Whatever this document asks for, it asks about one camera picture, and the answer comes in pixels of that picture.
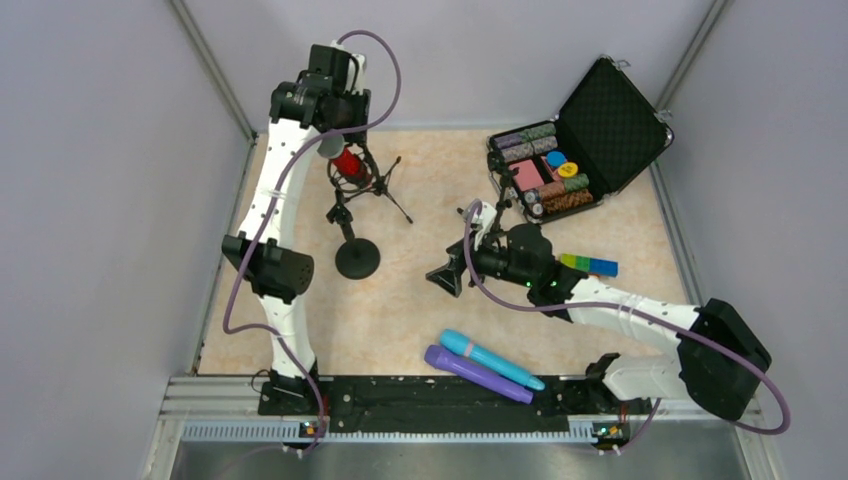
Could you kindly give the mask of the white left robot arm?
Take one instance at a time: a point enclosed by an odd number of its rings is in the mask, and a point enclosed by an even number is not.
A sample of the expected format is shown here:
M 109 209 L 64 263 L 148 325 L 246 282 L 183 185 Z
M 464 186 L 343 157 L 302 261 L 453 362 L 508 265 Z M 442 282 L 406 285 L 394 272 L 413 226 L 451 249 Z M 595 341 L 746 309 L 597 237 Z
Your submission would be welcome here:
M 294 249 L 297 209 L 305 176 L 317 158 L 338 167 L 357 187 L 372 176 L 349 149 L 347 128 L 367 121 L 369 93 L 363 87 L 365 58 L 341 44 L 315 44 L 307 67 L 272 92 L 268 150 L 248 212 L 222 252 L 242 272 L 267 316 L 273 359 L 269 381 L 296 398 L 311 393 L 306 379 L 316 365 L 303 294 L 313 259 Z

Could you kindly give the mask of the shock mount tripod stand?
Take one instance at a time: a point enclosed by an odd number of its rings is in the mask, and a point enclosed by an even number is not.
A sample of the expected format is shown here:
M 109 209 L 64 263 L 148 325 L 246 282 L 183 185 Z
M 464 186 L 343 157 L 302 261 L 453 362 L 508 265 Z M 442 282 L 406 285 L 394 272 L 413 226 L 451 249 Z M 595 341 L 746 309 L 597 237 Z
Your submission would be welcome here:
M 341 175 L 336 171 L 336 168 L 327 161 L 326 165 L 326 175 L 330 184 L 334 188 L 334 196 L 337 201 L 346 205 L 348 202 L 353 199 L 360 197 L 365 194 L 371 194 L 375 197 L 385 197 L 389 201 L 391 201 L 402 213 L 404 218 L 409 224 L 413 224 L 414 220 L 408 214 L 408 212 L 398 203 L 398 201 L 394 198 L 394 196 L 389 191 L 389 181 L 391 179 L 393 170 L 400 164 L 402 157 L 398 156 L 392 165 L 388 168 L 385 173 L 380 171 L 379 165 L 374 159 L 373 154 L 368 148 L 365 142 L 349 142 L 346 144 L 349 150 L 356 156 L 358 156 L 361 160 L 364 161 L 368 172 L 370 173 L 371 180 L 368 186 L 366 187 L 357 187 L 352 183 L 349 183 L 347 180 L 344 180 Z

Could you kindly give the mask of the red glitter microphone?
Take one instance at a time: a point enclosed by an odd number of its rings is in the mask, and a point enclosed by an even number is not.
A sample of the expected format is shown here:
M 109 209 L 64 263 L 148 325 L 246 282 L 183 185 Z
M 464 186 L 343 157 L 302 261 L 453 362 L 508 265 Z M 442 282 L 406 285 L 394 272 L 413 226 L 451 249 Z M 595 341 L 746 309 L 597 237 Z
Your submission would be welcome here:
M 344 180 L 360 188 L 369 185 L 371 176 L 364 161 L 349 150 L 342 136 L 322 140 L 318 154 L 329 160 Z

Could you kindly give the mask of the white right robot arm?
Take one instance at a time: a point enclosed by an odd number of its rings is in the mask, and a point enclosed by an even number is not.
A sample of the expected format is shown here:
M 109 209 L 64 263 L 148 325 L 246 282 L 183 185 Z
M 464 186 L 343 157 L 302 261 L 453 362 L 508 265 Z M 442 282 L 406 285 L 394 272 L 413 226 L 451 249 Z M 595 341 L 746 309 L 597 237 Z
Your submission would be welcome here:
M 466 272 L 474 282 L 513 283 L 527 290 L 526 312 L 607 329 L 658 350 L 648 357 L 610 354 L 588 369 L 620 400 L 690 399 L 738 421 L 760 388 L 776 389 L 767 375 L 770 353 L 726 301 L 680 305 L 612 287 L 558 260 L 551 242 L 530 225 L 512 228 L 503 246 L 474 241 L 468 235 L 450 246 L 447 263 L 427 280 L 454 297 Z

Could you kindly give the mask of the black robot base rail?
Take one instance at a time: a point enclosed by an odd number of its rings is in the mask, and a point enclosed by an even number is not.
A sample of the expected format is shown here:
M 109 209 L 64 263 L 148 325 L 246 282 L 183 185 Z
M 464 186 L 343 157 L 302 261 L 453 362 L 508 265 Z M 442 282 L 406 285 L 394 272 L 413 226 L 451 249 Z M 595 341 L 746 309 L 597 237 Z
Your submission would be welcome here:
M 258 413 L 324 413 L 330 431 L 344 434 L 507 434 L 565 433 L 580 415 L 623 420 L 652 409 L 645 399 L 617 399 L 599 380 L 545 375 L 542 381 L 544 390 L 528 404 L 457 376 L 322 377 L 317 395 L 293 395 L 268 381 Z

